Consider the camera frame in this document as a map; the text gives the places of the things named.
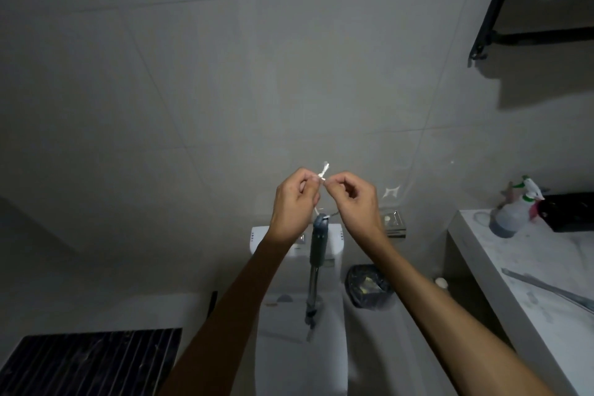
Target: spray bottle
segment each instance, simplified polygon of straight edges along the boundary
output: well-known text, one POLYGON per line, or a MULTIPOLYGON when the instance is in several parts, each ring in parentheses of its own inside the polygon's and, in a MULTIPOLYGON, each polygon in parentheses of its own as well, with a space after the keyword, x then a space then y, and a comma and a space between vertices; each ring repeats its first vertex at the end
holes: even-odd
POLYGON ((522 176, 523 182, 514 188, 526 188, 526 192, 518 200, 504 205, 491 222, 491 231, 501 238, 511 238, 530 221, 531 207, 536 200, 544 197, 540 189, 527 175, 522 176))

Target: toilet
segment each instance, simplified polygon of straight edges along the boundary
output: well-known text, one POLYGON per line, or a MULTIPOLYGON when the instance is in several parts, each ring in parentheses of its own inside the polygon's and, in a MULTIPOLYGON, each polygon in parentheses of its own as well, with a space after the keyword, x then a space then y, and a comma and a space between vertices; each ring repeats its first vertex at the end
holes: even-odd
MULTIPOLYGON (((268 226, 253 227, 253 254, 268 226)), ((257 396, 346 396, 348 358, 345 314, 340 284, 344 237, 340 224, 330 224, 325 261, 318 277, 321 308, 309 331, 305 307, 309 282, 312 227, 278 268, 260 306, 256 336, 257 396)))

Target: black trash bag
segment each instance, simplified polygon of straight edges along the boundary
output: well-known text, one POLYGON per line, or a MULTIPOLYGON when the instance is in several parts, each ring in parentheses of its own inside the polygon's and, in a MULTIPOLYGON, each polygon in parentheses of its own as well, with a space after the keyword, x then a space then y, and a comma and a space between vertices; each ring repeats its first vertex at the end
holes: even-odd
POLYGON ((394 290, 375 265, 354 265, 346 273, 346 294, 359 309, 382 310, 393 302, 394 290))

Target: hand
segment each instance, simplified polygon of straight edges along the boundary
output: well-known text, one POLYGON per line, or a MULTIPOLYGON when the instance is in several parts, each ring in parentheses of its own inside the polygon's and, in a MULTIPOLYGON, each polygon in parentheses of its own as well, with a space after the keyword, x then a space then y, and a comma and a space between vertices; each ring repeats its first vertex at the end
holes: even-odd
POLYGON ((293 175, 276 189, 272 220, 266 237, 272 242, 293 245, 311 222, 311 213, 320 200, 320 178, 305 168, 293 175))
POLYGON ((362 249, 385 238, 375 186, 349 172, 333 175, 325 186, 336 201, 346 230, 362 249))

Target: forearm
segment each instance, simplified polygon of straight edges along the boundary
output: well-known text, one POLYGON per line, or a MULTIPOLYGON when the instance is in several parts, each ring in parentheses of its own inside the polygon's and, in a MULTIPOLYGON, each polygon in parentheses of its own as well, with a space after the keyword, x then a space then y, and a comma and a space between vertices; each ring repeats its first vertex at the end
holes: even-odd
POLYGON ((260 243, 176 363, 159 396, 230 394, 260 304, 289 247, 267 239, 260 243))
POLYGON ((400 256, 385 235, 369 242, 364 249, 432 342, 464 396, 553 394, 514 351, 400 256))

